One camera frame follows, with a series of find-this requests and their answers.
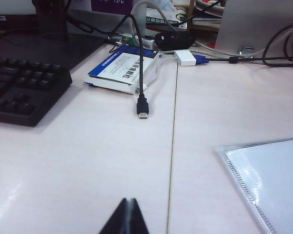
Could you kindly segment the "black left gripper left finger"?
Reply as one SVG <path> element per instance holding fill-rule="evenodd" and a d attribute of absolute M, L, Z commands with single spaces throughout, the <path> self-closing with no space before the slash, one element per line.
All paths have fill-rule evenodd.
<path fill-rule="evenodd" d="M 123 198 L 99 234 L 123 234 L 125 231 L 127 199 Z"/>

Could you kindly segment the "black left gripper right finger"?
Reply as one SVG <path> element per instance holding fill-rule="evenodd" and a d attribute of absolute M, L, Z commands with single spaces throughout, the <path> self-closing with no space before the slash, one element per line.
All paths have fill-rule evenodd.
<path fill-rule="evenodd" d="M 140 210 L 138 201 L 133 198 L 129 202 L 129 218 L 128 218 L 129 234 L 148 234 L 146 223 Z"/>

